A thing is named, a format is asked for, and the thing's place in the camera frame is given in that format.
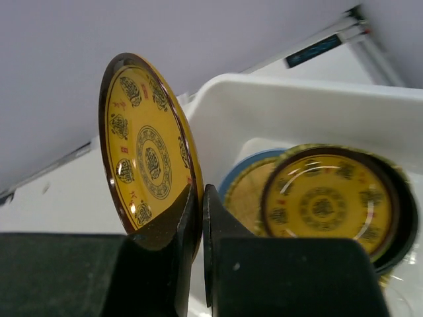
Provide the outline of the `white plastic bin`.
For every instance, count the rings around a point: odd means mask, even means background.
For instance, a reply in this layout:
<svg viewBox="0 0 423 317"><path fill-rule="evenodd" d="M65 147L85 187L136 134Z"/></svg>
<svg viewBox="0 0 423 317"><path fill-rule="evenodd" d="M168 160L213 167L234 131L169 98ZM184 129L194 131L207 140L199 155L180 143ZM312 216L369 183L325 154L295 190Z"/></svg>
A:
<svg viewBox="0 0 423 317"><path fill-rule="evenodd" d="M306 143L356 147L400 165L417 200L419 233L400 264L375 274L388 316L422 315L421 90L221 75L200 89L187 115L204 180L217 192L246 157Z"/></svg>

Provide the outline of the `round bamboo woven plate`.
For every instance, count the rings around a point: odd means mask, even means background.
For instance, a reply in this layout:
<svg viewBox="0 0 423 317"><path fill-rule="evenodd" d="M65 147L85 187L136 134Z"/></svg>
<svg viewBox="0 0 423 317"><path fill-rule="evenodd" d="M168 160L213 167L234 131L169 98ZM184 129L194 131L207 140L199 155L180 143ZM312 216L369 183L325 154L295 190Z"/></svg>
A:
<svg viewBox="0 0 423 317"><path fill-rule="evenodd" d="M263 164L239 176L229 188L223 205L249 231L256 233L260 220L260 198L274 163Z"/></svg>

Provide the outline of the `blue plate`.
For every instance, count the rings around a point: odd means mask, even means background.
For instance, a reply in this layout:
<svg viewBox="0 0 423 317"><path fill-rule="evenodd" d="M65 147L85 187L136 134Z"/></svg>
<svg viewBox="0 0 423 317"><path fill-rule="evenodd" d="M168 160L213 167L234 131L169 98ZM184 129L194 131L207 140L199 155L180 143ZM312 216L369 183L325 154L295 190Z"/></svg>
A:
<svg viewBox="0 0 423 317"><path fill-rule="evenodd" d="M229 193L229 188L232 184L235 183L235 180L244 174L248 173L251 170L254 170L258 166L263 164L273 163L278 157L285 152L284 148L275 148L268 149L265 151L257 152L253 155L250 155L240 162L238 162L223 178L219 187L218 194L222 201L225 201L225 196Z"/></svg>

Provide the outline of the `yellow patterned plate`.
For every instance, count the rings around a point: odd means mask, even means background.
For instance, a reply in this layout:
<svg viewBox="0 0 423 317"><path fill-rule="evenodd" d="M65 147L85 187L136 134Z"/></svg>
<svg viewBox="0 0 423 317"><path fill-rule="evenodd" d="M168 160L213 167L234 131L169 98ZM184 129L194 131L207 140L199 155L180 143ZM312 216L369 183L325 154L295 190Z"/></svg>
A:
<svg viewBox="0 0 423 317"><path fill-rule="evenodd" d="M260 220L275 238L351 238L376 261L393 243L399 197L363 154L315 148L281 156L262 192Z"/></svg>
<svg viewBox="0 0 423 317"><path fill-rule="evenodd" d="M145 228L186 186L202 206L204 183L188 120L162 74L134 53L109 62L98 98L100 150L124 230Z"/></svg>

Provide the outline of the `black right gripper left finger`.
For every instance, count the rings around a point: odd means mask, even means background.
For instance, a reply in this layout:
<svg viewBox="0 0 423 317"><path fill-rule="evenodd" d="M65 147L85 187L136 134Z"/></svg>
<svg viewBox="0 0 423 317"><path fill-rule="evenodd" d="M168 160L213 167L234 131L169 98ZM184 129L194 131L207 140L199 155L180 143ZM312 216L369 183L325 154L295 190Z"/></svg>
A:
<svg viewBox="0 0 423 317"><path fill-rule="evenodd" d="M185 316L196 193L127 236L3 233L2 316Z"/></svg>

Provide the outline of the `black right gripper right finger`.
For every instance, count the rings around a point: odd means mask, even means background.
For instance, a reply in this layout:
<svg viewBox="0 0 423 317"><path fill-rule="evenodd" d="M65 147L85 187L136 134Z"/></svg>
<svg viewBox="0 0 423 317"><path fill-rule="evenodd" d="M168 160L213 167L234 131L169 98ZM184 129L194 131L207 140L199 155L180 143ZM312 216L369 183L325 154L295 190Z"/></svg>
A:
<svg viewBox="0 0 423 317"><path fill-rule="evenodd" d="M349 238L261 238L203 198L206 302L214 316L388 316L364 249Z"/></svg>

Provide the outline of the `black plate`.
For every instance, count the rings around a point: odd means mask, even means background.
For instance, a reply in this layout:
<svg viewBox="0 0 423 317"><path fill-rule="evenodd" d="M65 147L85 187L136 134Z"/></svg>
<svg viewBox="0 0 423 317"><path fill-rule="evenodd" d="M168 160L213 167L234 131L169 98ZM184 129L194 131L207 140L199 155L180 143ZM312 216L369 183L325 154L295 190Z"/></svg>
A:
<svg viewBox="0 0 423 317"><path fill-rule="evenodd" d="M400 211L399 224L394 234L393 241L387 251L373 265L379 276L390 273L408 254L419 233L419 208L414 191L395 174L386 175L391 179L394 189L399 197Z"/></svg>

